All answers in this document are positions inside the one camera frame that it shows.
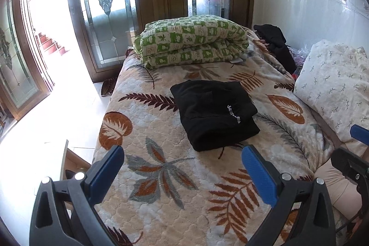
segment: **white tag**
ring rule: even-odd
[[[242,63],[243,60],[241,58],[237,58],[237,59],[233,59],[232,61],[230,61],[230,63],[235,64],[235,63]]]

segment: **white pillow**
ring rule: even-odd
[[[363,155],[367,146],[350,135],[354,124],[369,129],[369,59],[362,48],[327,40],[314,44],[294,94],[322,116],[350,151]]]

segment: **embroidered logo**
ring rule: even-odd
[[[232,107],[230,105],[227,106],[228,110],[229,110],[229,113],[235,117],[237,119],[237,122],[238,123],[241,123],[241,118],[239,116],[235,116],[235,114],[233,114],[233,110],[232,110]]]

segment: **white tile floor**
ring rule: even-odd
[[[67,53],[62,79],[46,99],[23,117],[0,143],[0,216],[21,246],[28,246],[38,170],[68,147],[92,162],[109,97],[92,84],[80,53]]]

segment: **black clothing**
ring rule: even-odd
[[[252,119],[258,110],[237,81],[186,81],[170,91],[196,151],[230,146],[260,131]]]
[[[270,52],[274,53],[278,62],[281,63],[290,74],[293,74],[296,70],[296,64],[290,50],[286,46],[286,39],[280,28],[271,24],[264,24],[254,25],[254,30],[269,44],[268,49]]]

